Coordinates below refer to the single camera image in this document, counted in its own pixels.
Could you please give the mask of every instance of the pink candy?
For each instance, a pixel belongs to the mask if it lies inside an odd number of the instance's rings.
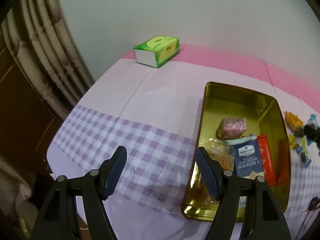
[[[235,139],[239,138],[246,129],[245,118],[224,118],[217,129],[217,136],[220,139]]]

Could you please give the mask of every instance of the gold metal tray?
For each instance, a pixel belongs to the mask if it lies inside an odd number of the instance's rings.
[[[281,110],[275,98],[253,91],[209,82],[204,91],[199,133],[196,145],[216,138],[216,130],[223,118],[243,117],[249,134],[266,134],[276,173],[276,185],[272,191],[282,211],[288,205],[291,160],[287,132]],[[208,194],[199,169],[193,160],[181,212],[189,219],[212,221],[219,202]],[[239,208],[237,222],[243,221],[244,208]]]

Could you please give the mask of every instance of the logo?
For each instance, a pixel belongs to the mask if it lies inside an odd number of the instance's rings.
[[[249,156],[251,154],[253,154],[254,151],[254,146],[253,145],[247,145],[247,146],[243,146],[241,148],[238,149],[239,152],[239,156],[243,157],[243,156]]]

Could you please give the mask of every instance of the blue gripper pad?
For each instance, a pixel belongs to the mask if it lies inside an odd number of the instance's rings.
[[[106,178],[105,190],[103,192],[103,195],[106,198],[108,198],[114,193],[126,161],[127,161],[127,150],[123,148],[122,151],[119,153],[118,158],[113,163],[109,171],[109,174]]]
[[[218,199],[220,194],[218,192],[217,180],[213,175],[213,172],[210,169],[207,160],[204,158],[202,152],[199,149],[196,150],[196,163],[204,180],[204,184],[207,187],[209,195],[211,195],[215,199]]]

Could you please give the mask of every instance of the purple plaid pattern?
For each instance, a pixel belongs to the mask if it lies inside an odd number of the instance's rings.
[[[320,167],[309,166],[307,169],[302,169],[301,163],[292,161],[289,203],[284,213],[292,239],[295,239],[307,215],[306,210],[310,200],[315,196],[320,197]],[[299,238],[309,229],[318,212],[319,211],[312,211],[309,214],[299,234]]]
[[[119,145],[128,159],[115,194],[172,217],[182,218],[195,141],[77,105],[53,139],[84,173],[109,159]]]

